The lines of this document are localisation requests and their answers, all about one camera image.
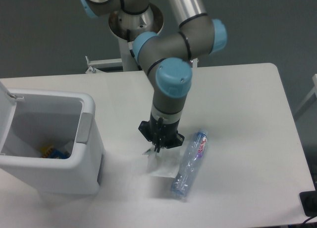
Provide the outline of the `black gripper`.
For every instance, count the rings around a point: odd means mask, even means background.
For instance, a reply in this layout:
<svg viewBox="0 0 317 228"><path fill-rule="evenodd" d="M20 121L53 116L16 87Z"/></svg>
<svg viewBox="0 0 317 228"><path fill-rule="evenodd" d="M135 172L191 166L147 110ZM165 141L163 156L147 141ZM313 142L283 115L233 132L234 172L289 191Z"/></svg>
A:
<svg viewBox="0 0 317 228"><path fill-rule="evenodd" d="M163 117L155 119L150 115L149 121L142 121L138 127L145 139L155 146L154 152L161 148L175 148L182 146L185 137L178 133L179 121L171 124L164 123Z"/></svg>

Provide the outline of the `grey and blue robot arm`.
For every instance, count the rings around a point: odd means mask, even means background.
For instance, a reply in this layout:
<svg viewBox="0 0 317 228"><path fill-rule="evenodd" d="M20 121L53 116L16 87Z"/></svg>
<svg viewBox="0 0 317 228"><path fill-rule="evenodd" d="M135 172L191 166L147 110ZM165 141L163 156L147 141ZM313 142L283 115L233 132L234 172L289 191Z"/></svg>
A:
<svg viewBox="0 0 317 228"><path fill-rule="evenodd" d="M178 125L191 87L189 62L225 47L224 24L209 18L202 0L169 0L179 31L161 37L163 19L150 0L80 1L90 17L109 15L111 31L127 42L130 58L154 88L150 119L140 123L140 132L155 152L181 146Z"/></svg>

